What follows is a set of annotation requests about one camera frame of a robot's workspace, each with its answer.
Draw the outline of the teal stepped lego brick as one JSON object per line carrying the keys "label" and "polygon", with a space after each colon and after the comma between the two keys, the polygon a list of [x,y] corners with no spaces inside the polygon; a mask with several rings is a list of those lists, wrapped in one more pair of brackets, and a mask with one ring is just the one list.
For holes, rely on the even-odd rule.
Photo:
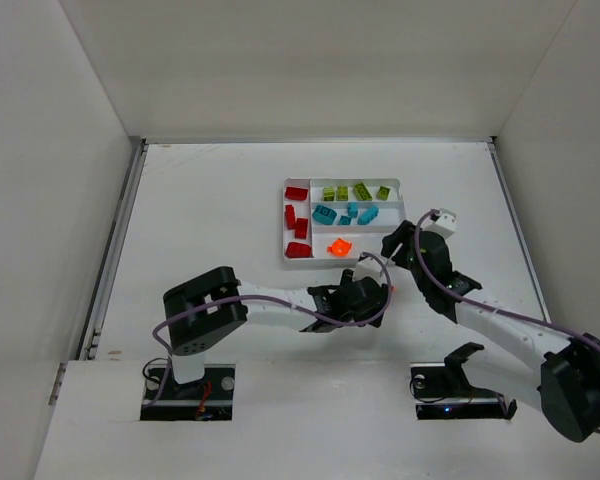
{"label": "teal stepped lego brick", "polygon": [[379,214],[379,208],[377,205],[371,205],[368,209],[362,212],[358,218],[357,223],[359,225],[369,225],[373,222]]}

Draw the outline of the green lego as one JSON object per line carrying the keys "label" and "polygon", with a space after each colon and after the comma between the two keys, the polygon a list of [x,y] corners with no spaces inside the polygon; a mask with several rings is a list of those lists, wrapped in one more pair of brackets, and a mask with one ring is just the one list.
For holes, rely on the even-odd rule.
{"label": "green lego", "polygon": [[376,198],[381,201],[387,201],[389,199],[391,189],[387,186],[380,186],[376,193]]}

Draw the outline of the teal square lego brick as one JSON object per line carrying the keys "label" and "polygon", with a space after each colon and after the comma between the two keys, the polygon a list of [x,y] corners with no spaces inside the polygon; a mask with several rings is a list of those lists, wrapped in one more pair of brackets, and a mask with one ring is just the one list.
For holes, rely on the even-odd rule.
{"label": "teal square lego brick", "polygon": [[350,202],[347,205],[348,216],[351,218],[356,218],[358,216],[358,204],[356,202]]}

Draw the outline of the green square lego brick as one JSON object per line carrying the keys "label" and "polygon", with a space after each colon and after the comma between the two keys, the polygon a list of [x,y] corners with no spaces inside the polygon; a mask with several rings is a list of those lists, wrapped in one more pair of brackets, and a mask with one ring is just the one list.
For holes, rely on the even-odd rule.
{"label": "green square lego brick", "polygon": [[349,199],[349,189],[346,185],[339,185],[336,187],[336,200],[341,202],[347,202]]}

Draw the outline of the red flower lego brick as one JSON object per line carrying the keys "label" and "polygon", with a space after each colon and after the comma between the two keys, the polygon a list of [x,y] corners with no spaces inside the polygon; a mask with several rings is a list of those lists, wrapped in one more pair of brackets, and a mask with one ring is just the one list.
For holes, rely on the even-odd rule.
{"label": "red flower lego brick", "polygon": [[285,257],[289,259],[311,258],[312,248],[301,242],[289,242],[285,249]]}

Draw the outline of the red arch lego brick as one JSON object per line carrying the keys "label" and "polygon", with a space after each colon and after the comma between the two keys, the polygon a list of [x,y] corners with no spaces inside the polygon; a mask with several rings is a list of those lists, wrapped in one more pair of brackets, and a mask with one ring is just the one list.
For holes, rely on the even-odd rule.
{"label": "red arch lego brick", "polygon": [[294,225],[294,237],[296,239],[306,240],[308,237],[309,220],[307,218],[297,218]]}

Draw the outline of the teal rounded lego brick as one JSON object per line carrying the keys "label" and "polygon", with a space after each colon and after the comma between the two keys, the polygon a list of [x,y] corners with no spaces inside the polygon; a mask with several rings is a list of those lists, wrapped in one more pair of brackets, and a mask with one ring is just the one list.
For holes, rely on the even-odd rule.
{"label": "teal rounded lego brick", "polygon": [[333,225],[337,216],[334,209],[321,204],[318,204],[312,212],[312,219],[316,223],[326,226]]}

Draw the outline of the small green lego brick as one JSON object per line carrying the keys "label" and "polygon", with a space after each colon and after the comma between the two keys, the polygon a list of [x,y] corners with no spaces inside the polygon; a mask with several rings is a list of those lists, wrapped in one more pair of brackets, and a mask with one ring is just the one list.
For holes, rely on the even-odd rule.
{"label": "small green lego brick", "polygon": [[332,202],[335,200],[335,188],[333,186],[323,188],[322,200],[324,202]]}

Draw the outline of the red slope lego brick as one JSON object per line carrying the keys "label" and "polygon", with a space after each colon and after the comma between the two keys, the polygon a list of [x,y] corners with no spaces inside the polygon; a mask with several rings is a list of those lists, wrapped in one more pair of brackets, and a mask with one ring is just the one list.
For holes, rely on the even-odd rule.
{"label": "red slope lego brick", "polygon": [[288,230],[295,231],[297,228],[298,217],[293,205],[285,206],[285,224]]}

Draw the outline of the red wedge lego brick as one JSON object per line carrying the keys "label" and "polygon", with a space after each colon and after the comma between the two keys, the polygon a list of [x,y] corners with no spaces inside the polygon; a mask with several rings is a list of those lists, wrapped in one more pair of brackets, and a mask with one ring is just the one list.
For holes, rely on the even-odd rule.
{"label": "red wedge lego brick", "polygon": [[284,197],[291,201],[304,202],[307,200],[309,190],[307,188],[297,186],[287,186],[285,188]]}

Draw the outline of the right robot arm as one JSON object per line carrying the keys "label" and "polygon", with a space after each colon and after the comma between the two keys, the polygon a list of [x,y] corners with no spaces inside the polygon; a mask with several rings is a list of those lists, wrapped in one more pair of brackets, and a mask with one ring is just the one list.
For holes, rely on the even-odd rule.
{"label": "right robot arm", "polygon": [[479,333],[524,366],[506,371],[490,360],[483,345],[465,344],[444,360],[457,394],[485,381],[499,397],[540,411],[570,441],[600,434],[600,340],[512,312],[455,270],[446,241],[456,227],[453,213],[431,210],[385,236],[381,255],[411,273],[434,312]]}

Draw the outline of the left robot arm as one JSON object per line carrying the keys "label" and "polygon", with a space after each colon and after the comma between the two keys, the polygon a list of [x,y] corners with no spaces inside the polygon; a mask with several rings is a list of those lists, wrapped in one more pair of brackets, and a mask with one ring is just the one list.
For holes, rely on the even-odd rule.
{"label": "left robot arm", "polygon": [[167,291],[166,319],[152,335],[164,346],[173,380],[203,379],[205,353],[244,325],[300,333],[381,326],[393,293],[387,271],[345,270],[337,285],[271,289],[241,282],[228,266],[215,268]]}

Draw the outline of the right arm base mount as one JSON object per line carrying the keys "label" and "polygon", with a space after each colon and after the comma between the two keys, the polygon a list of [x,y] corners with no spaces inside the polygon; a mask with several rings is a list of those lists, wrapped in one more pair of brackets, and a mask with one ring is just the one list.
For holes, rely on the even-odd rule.
{"label": "right arm base mount", "polygon": [[465,363],[485,347],[468,342],[440,362],[410,364],[409,391],[419,421],[481,420],[510,421],[517,412],[515,399],[472,385],[464,371]]}

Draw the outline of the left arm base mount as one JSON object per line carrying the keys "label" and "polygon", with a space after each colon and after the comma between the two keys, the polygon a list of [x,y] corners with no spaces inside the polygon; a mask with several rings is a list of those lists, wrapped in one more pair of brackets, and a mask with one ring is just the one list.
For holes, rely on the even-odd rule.
{"label": "left arm base mount", "polygon": [[224,422],[233,417],[236,368],[233,364],[205,366],[201,380],[178,384],[172,371],[163,379],[165,358],[154,358],[142,369],[141,421]]}

